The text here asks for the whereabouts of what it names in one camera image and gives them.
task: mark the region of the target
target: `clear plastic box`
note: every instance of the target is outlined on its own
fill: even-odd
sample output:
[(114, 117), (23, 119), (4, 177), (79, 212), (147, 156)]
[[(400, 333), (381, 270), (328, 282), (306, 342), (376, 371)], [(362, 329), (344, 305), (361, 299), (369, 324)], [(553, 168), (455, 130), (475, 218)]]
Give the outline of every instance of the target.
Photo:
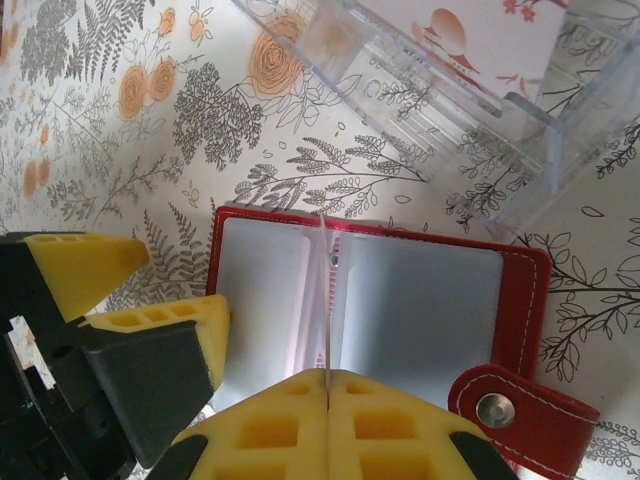
[[(280, 15), (304, 18), (295, 45), (275, 38), (446, 197), (459, 223), (474, 219), (496, 241), (513, 240), (640, 113), (638, 22), (607, 14), (624, 6), (619, 0), (570, 2), (542, 91), (575, 94), (551, 108), (544, 98), (532, 103), (517, 94), (479, 98), (355, 3), (234, 1), (272, 35), (269, 25)], [(572, 65), (567, 42), (590, 55), (589, 68)], [(357, 87), (341, 90), (354, 73), (362, 75)]]

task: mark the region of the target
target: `card holder page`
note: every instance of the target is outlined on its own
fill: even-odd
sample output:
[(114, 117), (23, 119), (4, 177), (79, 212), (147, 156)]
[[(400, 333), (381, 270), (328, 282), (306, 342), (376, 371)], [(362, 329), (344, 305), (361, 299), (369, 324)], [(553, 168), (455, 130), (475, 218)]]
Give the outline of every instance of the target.
[(305, 294), (316, 278), (308, 272), (312, 234), (300, 225), (226, 220), (216, 292), (231, 306), (232, 328), (216, 411), (294, 373), (314, 297)]
[(454, 380), (491, 361), (498, 252), (341, 236), (332, 366), (447, 408)]

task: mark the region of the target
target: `white stitching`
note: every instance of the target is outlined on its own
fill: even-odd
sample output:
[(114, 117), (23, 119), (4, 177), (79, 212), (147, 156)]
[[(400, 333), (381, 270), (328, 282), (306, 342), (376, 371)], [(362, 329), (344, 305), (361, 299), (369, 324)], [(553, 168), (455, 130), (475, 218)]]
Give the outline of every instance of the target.
[(498, 442), (497, 440), (491, 440), (491, 441), (492, 441), (493, 443), (495, 443), (496, 445), (500, 445), (500, 446), (501, 446), (502, 448), (504, 448), (505, 450), (509, 450), (511, 453), (515, 453), (515, 454), (516, 454), (516, 455), (518, 455), (519, 457), (522, 457), (522, 458), (524, 458), (525, 460), (528, 460), (529, 462), (533, 463), (534, 465), (537, 465), (538, 467), (540, 467), (540, 468), (542, 468), (542, 469), (544, 469), (544, 470), (547, 470), (548, 472), (555, 473), (556, 475), (558, 475), (558, 476), (560, 476), (560, 477), (564, 477), (564, 478), (576, 478), (576, 477), (574, 477), (573, 475), (567, 475), (566, 473), (562, 473), (562, 472), (559, 472), (559, 471), (557, 471), (557, 470), (554, 470), (553, 468), (549, 468), (549, 467), (547, 467), (546, 465), (543, 465), (542, 463), (540, 463), (540, 462), (538, 462), (538, 461), (534, 460), (533, 458), (529, 458), (529, 457), (527, 457), (527, 456), (526, 456), (526, 455), (524, 455), (523, 453), (521, 453), (521, 452), (519, 452), (519, 451), (517, 451), (517, 450), (514, 450), (514, 449), (513, 449), (513, 448), (511, 448), (511, 447), (507, 447), (504, 443), (500, 443), (500, 442)]
[(531, 289), (531, 299), (529, 300), (529, 311), (527, 312), (527, 321), (524, 324), (524, 334), (522, 335), (522, 347), (520, 348), (520, 359), (518, 360), (518, 375), (522, 373), (522, 359), (524, 358), (524, 349), (529, 338), (529, 323), (531, 322), (531, 312), (533, 311), (533, 302), (536, 297), (536, 284), (538, 282), (538, 265), (536, 262), (526, 255), (521, 253), (503, 252), (506, 255), (516, 255), (518, 257), (526, 258), (533, 264), (533, 288)]
[[(524, 388), (520, 387), (519, 385), (516, 385), (515, 383), (513, 383), (513, 382), (511, 382), (511, 381), (509, 381), (509, 380), (507, 380), (505, 378), (502, 378), (499, 375), (493, 374), (493, 373), (487, 373), (487, 374), (480, 375), (479, 377), (476, 377), (476, 378), (472, 379), (467, 385), (465, 385), (465, 387), (462, 390), (460, 390), (460, 393), (458, 394), (458, 398), (456, 399), (456, 410), (457, 410), (458, 415), (462, 415), (462, 409), (460, 408), (460, 401), (462, 399), (462, 395), (464, 394), (464, 392), (471, 385), (473, 385), (475, 382), (477, 382), (478, 380), (481, 380), (481, 379), (487, 378), (487, 377), (497, 378), (498, 380), (506, 383), (507, 385), (510, 385), (511, 387), (515, 388), (516, 390), (520, 390), (522, 393), (524, 393), (526, 395), (529, 395), (530, 397), (532, 397), (532, 398), (538, 400), (539, 402), (541, 402), (541, 403), (553, 408), (554, 410), (557, 410), (559, 412), (564, 413), (565, 415), (568, 415), (570, 417), (576, 418), (578, 420), (582, 420), (583, 422), (586, 422), (586, 423), (588, 423), (590, 425), (597, 425), (597, 423), (598, 423), (598, 422), (596, 422), (594, 420), (589, 420), (588, 418), (584, 418), (584, 417), (581, 417), (580, 415), (576, 415), (575, 413), (568, 412), (567, 410), (565, 410), (565, 409), (563, 409), (561, 407), (558, 407), (557, 405), (552, 404), (548, 400), (544, 400), (544, 399), (534, 395), (533, 393), (529, 392), (528, 390), (525, 390)], [(496, 443), (497, 445), (500, 445), (504, 449), (509, 450), (512, 453), (515, 453), (516, 455), (524, 458), (525, 460), (528, 460), (529, 462), (537, 465), (540, 468), (543, 468), (544, 470), (547, 470), (549, 472), (555, 473), (556, 475), (559, 475), (559, 476), (564, 477), (564, 478), (576, 478), (574, 476), (566, 475), (566, 474), (558, 472), (557, 470), (554, 470), (554, 469), (552, 469), (550, 467), (547, 467), (546, 465), (544, 465), (544, 464), (542, 464), (542, 463), (540, 463), (540, 462), (538, 462), (538, 461), (536, 461), (536, 460), (534, 460), (532, 458), (527, 457), (525, 454), (523, 454), (523, 453), (521, 453), (521, 452), (519, 452), (517, 450), (514, 450), (513, 448), (508, 447), (505, 444), (503, 444), (503, 443), (501, 443), (501, 442), (499, 442), (497, 440), (493, 440), (492, 439), (492, 441), (494, 443)]]
[(558, 407), (557, 405), (554, 405), (553, 403), (551, 403), (549, 400), (544, 400), (543, 398), (540, 398), (540, 397), (538, 397), (538, 396), (534, 395), (534, 394), (533, 394), (533, 393), (531, 393), (530, 391), (525, 390), (525, 389), (524, 389), (524, 388), (522, 388), (521, 386), (516, 385), (515, 383), (513, 383), (513, 382), (511, 382), (511, 381), (509, 381), (509, 380), (507, 380), (507, 379), (505, 379), (505, 378), (502, 378), (500, 375), (496, 375), (496, 374), (494, 374), (494, 373), (486, 373), (486, 374), (484, 374), (484, 375), (480, 375), (480, 376), (478, 376), (478, 377), (475, 377), (475, 378), (473, 378), (469, 383), (467, 383), (467, 384), (465, 385), (465, 387), (464, 387), (462, 390), (460, 390), (460, 393), (458, 394), (458, 398), (456, 399), (456, 409), (458, 410), (458, 414), (460, 414), (460, 413), (461, 413), (461, 409), (460, 409), (460, 400), (462, 399), (462, 395), (464, 394), (464, 392), (465, 392), (465, 391), (466, 391), (466, 390), (467, 390), (471, 385), (473, 385), (474, 383), (476, 383), (476, 382), (477, 382), (477, 381), (479, 381), (479, 380), (482, 380), (483, 378), (497, 378), (497, 379), (498, 379), (498, 380), (500, 380), (501, 382), (506, 383), (507, 385), (509, 385), (509, 386), (511, 386), (511, 387), (513, 387), (513, 388), (515, 388), (516, 390), (520, 390), (522, 393), (524, 393), (524, 394), (526, 394), (526, 395), (530, 396), (531, 398), (535, 398), (535, 399), (536, 399), (536, 400), (538, 400), (539, 402), (544, 403), (545, 405), (547, 405), (547, 406), (549, 406), (549, 407), (553, 408), (554, 410), (557, 410), (557, 411), (559, 411), (559, 412), (562, 412), (562, 413), (564, 413), (565, 415), (568, 415), (568, 416), (570, 416), (570, 417), (573, 417), (573, 418), (575, 418), (575, 419), (577, 419), (577, 420), (582, 420), (583, 422), (587, 422), (587, 423), (589, 423), (589, 424), (591, 424), (591, 425), (597, 425), (597, 423), (598, 423), (598, 422), (596, 422), (596, 421), (594, 421), (594, 420), (589, 420), (588, 418), (584, 418), (584, 417), (581, 417), (580, 415), (576, 415), (575, 413), (569, 412), (569, 411), (567, 411), (567, 410), (563, 409), (562, 407)]

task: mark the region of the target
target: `patterned tablecloth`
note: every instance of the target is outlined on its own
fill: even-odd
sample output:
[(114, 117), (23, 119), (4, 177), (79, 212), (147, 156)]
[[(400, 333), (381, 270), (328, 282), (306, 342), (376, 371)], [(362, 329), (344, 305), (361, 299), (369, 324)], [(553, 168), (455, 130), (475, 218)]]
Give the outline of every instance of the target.
[[(640, 8), (618, 1), (613, 21), (635, 28)], [(295, 38), (298, 22), (292, 13), (276, 27)], [(611, 51), (579, 27), (558, 48), (578, 75)], [(381, 101), (419, 103), (388, 87)], [(546, 108), (580, 89), (546, 91)], [(538, 380), (603, 414), (579, 472), (590, 480), (640, 479), (639, 138), (630, 125), (518, 240), (553, 259)], [(478, 132), (461, 144), (461, 174), (481, 178), (499, 161)], [(203, 294), (212, 213), (230, 202), (478, 234), (394, 152), (228, 0), (6, 0), (0, 233), (144, 240), (151, 261), (107, 307)], [(24, 323), (12, 338), (23, 363), (41, 363)]]

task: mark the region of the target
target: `pink card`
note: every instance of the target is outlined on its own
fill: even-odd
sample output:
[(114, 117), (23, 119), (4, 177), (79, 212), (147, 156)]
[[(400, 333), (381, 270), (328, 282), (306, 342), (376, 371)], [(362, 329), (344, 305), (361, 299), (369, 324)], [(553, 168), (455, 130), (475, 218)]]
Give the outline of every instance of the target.
[(535, 101), (568, 0), (357, 0), (486, 99)]

